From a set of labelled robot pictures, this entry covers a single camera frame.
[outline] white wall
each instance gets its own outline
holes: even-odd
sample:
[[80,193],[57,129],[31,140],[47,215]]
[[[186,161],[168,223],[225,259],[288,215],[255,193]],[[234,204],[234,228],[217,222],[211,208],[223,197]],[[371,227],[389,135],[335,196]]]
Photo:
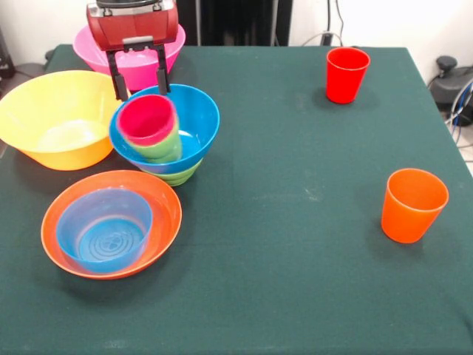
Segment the white wall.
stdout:
[[[86,24],[93,0],[0,0],[0,26],[15,64],[44,62],[46,51],[72,43]],[[335,0],[332,30],[339,30]],[[424,80],[435,59],[453,55],[473,64],[473,0],[338,0],[345,20],[344,44],[408,47]],[[300,45],[327,26],[326,0],[294,0],[290,45]],[[320,43],[320,37],[312,44]]]
[[92,0],[0,0],[0,27],[14,64],[44,62],[60,43],[72,43],[87,23]]
[[[452,55],[473,65],[472,0],[338,0],[344,45],[407,47],[425,81],[438,73],[435,59]],[[331,0],[332,27],[340,22]],[[294,0],[290,45],[326,30],[326,0]],[[320,43],[320,37],[313,45]]]

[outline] pink cup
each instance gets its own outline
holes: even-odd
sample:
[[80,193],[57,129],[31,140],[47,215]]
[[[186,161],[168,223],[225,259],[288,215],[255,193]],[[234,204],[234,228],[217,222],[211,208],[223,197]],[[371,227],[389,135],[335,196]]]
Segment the pink cup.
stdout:
[[165,140],[176,122],[176,109],[162,95],[143,95],[128,101],[118,114],[118,130],[139,146],[152,146]]

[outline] orange bowl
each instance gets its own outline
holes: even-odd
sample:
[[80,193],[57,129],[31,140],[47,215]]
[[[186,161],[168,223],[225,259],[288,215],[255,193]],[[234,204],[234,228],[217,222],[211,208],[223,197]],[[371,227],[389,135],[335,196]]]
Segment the orange bowl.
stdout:
[[[153,211],[153,224],[146,250],[135,263],[120,271],[95,274],[84,270],[63,254],[56,238],[56,225],[68,205],[79,197],[107,187],[129,189],[143,196]],[[182,220],[179,198],[167,183],[159,178],[132,170],[115,170],[86,177],[64,190],[46,211],[41,226],[41,242],[48,257],[71,274],[96,280],[128,277],[150,266],[174,241]]]

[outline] red cup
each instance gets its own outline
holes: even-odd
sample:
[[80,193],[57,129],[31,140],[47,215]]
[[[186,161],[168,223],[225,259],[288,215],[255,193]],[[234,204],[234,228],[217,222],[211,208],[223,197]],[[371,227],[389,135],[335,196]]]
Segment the red cup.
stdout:
[[143,95],[130,99],[118,114],[118,130],[128,141],[151,146],[169,136],[176,109],[162,95]]
[[327,97],[337,104],[356,99],[370,56],[358,48],[339,47],[327,54]]

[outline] stacked cups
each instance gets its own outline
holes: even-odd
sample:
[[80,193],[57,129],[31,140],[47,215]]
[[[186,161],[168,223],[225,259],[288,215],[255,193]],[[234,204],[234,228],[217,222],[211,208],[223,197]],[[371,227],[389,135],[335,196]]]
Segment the stacked cups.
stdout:
[[179,160],[183,145],[179,119],[171,100],[143,95],[125,104],[117,117],[118,130],[131,148],[151,163]]

